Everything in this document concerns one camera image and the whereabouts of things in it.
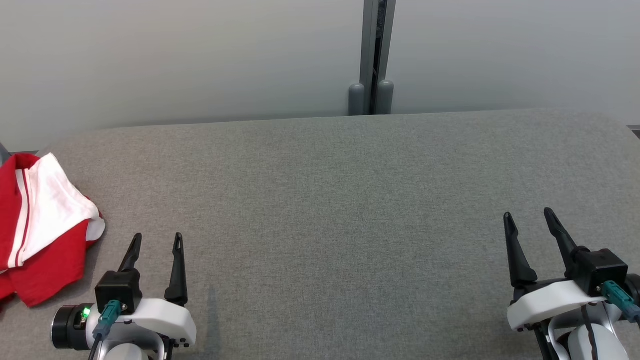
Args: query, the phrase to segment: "teal cable connector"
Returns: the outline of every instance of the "teal cable connector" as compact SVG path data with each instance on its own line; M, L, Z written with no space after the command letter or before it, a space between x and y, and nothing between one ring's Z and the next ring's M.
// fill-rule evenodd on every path
M105 340L111 332L111 326L116 322L118 317L122 314L122 304L117 300L111 300L104 307L104 311L98 320L98 325L93 330L93 338L98 339L98 335L102 340Z
M611 304L618 306L629 322L640 323L640 307L618 284L614 281L606 281L600 285L600 289L602 296L607 298Z

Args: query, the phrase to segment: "gray table surface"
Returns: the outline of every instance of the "gray table surface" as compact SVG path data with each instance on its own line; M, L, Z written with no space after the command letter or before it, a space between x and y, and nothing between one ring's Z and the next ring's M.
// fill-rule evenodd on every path
M135 127L48 148L108 223L86 276L0 314L4 359L55 350L51 319L89 302L137 232L146 297L184 235L198 342L176 359L539 359L509 329L502 214L540 279L563 264L545 225L640 273L640 141L601 115L483 111ZM637 327L619 323L631 359Z

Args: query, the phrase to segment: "cable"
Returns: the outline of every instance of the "cable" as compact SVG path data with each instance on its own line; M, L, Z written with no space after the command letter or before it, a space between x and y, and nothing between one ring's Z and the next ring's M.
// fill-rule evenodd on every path
M593 333L593 326L591 326L591 320L589 319L589 314L587 313L587 305L583 305L582 309L582 318L584 319L584 325L587 327L587 331L589 332L589 342L591 343L591 358L593 360L598 360L598 346L596 345L596 336Z
M91 352L89 353L89 360L93 360L93 357L95 356L95 352L96 350L98 350L98 344L100 343L101 339L102 339L102 334L96 335L95 340L93 341L93 346L91 347Z

